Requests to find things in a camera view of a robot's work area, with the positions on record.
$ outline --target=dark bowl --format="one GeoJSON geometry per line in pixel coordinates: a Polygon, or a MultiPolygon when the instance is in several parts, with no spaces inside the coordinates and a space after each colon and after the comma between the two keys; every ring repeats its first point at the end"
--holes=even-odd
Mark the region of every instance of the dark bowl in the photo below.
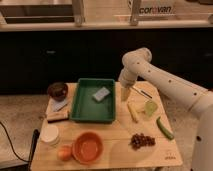
{"type": "Polygon", "coordinates": [[[47,94],[56,101],[63,101],[68,93],[68,86],[63,82],[55,82],[47,88],[47,94]]]}

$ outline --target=cable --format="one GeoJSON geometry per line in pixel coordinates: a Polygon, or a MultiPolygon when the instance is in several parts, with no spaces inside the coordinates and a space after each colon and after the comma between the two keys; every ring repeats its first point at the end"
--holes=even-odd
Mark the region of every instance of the cable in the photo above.
{"type": "Polygon", "coordinates": [[[11,139],[10,139],[10,136],[9,136],[8,132],[7,132],[6,127],[4,126],[4,124],[3,124],[1,121],[0,121],[0,125],[1,125],[1,126],[4,128],[4,130],[5,130],[5,133],[6,133],[6,135],[7,135],[7,138],[8,138],[8,140],[9,140],[9,142],[10,142],[10,146],[11,146],[12,151],[13,151],[13,153],[15,154],[15,156],[16,156],[19,160],[21,160],[21,161],[23,161],[23,162],[26,162],[26,163],[30,162],[30,161],[28,161],[28,160],[25,160],[25,159],[22,159],[21,157],[19,157],[19,155],[18,155],[18,154],[15,152],[15,150],[14,150],[12,141],[11,141],[11,139]]]}

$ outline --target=wooden tabletop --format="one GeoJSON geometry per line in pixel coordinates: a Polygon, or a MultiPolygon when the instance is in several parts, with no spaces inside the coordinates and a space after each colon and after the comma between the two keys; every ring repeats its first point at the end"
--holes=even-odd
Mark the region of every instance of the wooden tabletop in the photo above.
{"type": "MultiPolygon", "coordinates": [[[[62,109],[64,112],[70,110],[72,97],[76,88],[76,83],[69,83],[68,85],[69,94],[67,98],[69,105],[62,109]]],[[[158,104],[158,109],[151,118],[146,116],[143,111],[147,99],[137,92],[132,91],[127,102],[133,102],[140,116],[138,123],[133,122],[126,105],[127,102],[121,102],[120,100],[120,84],[116,83],[116,120],[112,124],[88,124],[75,123],[73,121],[52,123],[59,128],[60,141],[55,146],[49,146],[39,139],[31,169],[33,171],[83,170],[181,165],[182,159],[176,141],[167,140],[156,125],[156,119],[161,116],[161,121],[172,131],[157,89],[148,82],[137,82],[136,86],[150,94],[153,100],[158,104]],[[61,145],[71,144],[77,136],[85,131],[93,131],[102,138],[104,150],[100,160],[90,166],[79,164],[74,158],[66,162],[60,161],[57,158],[58,148],[61,145]],[[143,133],[147,136],[155,137],[156,145],[133,150],[129,143],[130,138],[135,133],[143,133]]],[[[50,105],[47,107],[47,112],[49,110],[51,110],[50,105]]],[[[46,124],[48,123],[44,120],[42,128],[46,124]]]]}

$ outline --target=white box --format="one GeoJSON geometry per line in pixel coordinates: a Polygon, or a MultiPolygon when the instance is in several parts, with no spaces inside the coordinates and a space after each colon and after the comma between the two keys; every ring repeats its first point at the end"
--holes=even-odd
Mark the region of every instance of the white box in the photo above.
{"type": "MultiPolygon", "coordinates": [[[[132,8],[132,1],[127,0],[128,6],[132,8]]],[[[140,15],[164,15],[173,14],[174,0],[141,0],[140,15]]]]}

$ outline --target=green tray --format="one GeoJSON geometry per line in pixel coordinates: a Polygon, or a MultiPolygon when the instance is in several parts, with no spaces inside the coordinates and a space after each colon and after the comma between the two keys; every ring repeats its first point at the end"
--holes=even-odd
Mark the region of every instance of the green tray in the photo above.
{"type": "Polygon", "coordinates": [[[111,123],[115,120],[115,81],[113,79],[80,78],[69,119],[76,122],[111,123]],[[102,101],[93,98],[102,87],[110,91],[102,101]]]}

